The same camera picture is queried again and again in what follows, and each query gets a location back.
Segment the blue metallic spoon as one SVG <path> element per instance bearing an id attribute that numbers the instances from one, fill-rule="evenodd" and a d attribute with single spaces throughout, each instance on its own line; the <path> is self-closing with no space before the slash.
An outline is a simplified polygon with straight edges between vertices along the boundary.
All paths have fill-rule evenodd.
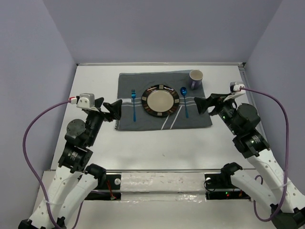
<path id="1" fill-rule="evenodd" d="M 181 87 L 180 88 L 180 93 L 181 93 L 181 95 L 183 96 L 183 99 L 184 99 L 185 116 L 186 116 L 186 118 L 189 118 L 188 110 L 187 110 L 187 105 L 186 105 L 186 95 L 187 95 L 186 87 Z"/>

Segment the purple mug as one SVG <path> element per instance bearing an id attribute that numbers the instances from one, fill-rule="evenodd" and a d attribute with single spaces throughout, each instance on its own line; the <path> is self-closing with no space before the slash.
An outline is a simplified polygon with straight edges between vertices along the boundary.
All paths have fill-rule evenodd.
<path id="1" fill-rule="evenodd" d="M 200 70 L 189 72 L 189 85 L 191 90 L 196 90 L 202 85 L 203 73 Z"/>

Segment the blue metallic fork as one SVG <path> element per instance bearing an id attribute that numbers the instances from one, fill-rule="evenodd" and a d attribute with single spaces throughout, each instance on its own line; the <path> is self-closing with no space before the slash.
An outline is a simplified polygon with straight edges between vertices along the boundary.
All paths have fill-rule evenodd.
<path id="1" fill-rule="evenodd" d="M 135 111 L 135 99 L 136 99 L 136 92 L 134 89 L 131 91 L 132 96 L 132 103 L 133 103 L 133 121 L 136 122 L 136 111 Z"/>

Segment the grey striped cloth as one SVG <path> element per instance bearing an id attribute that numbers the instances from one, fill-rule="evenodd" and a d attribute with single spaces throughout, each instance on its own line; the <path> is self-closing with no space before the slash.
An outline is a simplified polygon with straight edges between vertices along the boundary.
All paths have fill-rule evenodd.
<path id="1" fill-rule="evenodd" d="M 213 125 L 208 113 L 199 114 L 194 102 L 195 97 L 204 98 L 204 88 L 201 85 L 191 90 L 189 85 L 190 70 L 156 73 L 120 73 L 118 80 L 118 99 L 122 99 L 122 116 L 116 121 L 118 131 L 154 131 L 174 129 L 207 128 Z M 154 85 L 163 84 L 173 88 L 180 97 L 177 111 L 167 117 L 155 117 L 144 111 L 141 103 L 143 92 Z M 180 88 L 186 87 L 186 105 L 189 118 L 185 116 L 184 99 Z M 136 122 L 133 121 L 133 103 L 131 91 L 136 92 L 135 111 Z"/>

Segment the dark rimmed dinner plate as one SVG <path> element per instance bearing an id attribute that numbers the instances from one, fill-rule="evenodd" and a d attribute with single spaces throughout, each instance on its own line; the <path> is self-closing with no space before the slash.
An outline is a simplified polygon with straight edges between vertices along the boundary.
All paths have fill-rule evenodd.
<path id="1" fill-rule="evenodd" d="M 173 88 L 157 84 L 143 92 L 141 103 L 147 114 L 155 117 L 167 117 L 176 112 L 180 104 L 180 98 Z"/>

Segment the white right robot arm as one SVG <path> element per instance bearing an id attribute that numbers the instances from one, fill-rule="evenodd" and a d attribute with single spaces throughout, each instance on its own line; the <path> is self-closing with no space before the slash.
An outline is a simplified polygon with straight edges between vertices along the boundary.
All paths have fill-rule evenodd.
<path id="1" fill-rule="evenodd" d="M 256 108 L 250 104 L 237 105 L 233 95 L 211 94 L 208 98 L 194 98 L 200 114 L 209 107 L 210 116 L 218 115 L 235 136 L 234 146 L 256 169 L 265 186 L 251 178 L 236 162 L 221 168 L 211 184 L 235 186 L 245 192 L 254 203 L 270 211 L 269 221 L 277 229 L 298 229 L 305 224 L 305 196 L 291 182 L 286 170 L 277 163 L 268 142 L 257 131 L 261 121 Z"/>

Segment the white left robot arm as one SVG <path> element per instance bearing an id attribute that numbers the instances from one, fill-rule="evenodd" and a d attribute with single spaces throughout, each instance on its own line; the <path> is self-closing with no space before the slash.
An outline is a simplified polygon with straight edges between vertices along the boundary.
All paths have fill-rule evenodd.
<path id="1" fill-rule="evenodd" d="M 42 179 L 31 165 L 26 152 L 26 138 L 30 127 L 25 131 L 22 149 L 25 160 L 37 178 L 44 198 L 28 219 L 20 222 L 20 229 L 64 229 L 82 202 L 95 189 L 105 184 L 106 169 L 88 162 L 93 154 L 93 146 L 103 122 L 120 120 L 122 100 L 110 104 L 104 98 L 83 93 L 67 101 L 75 104 L 87 115 L 86 120 L 74 119 L 67 124 L 65 146 L 58 161 L 54 178 L 46 188 Z"/>

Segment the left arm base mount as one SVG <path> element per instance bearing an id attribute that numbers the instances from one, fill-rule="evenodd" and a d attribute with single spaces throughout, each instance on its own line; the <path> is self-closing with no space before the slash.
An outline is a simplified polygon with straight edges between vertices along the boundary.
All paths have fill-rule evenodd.
<path id="1" fill-rule="evenodd" d="M 105 181 L 99 181 L 85 200 L 117 201 L 121 199 L 121 174 L 107 174 Z"/>

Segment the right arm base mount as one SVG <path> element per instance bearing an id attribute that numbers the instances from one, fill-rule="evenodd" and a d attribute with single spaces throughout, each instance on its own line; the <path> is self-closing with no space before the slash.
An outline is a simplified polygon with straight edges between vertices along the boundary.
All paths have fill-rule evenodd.
<path id="1" fill-rule="evenodd" d="M 208 173 L 204 175 L 206 200 L 251 200 L 251 198 L 240 188 L 221 181 L 218 173 Z"/>

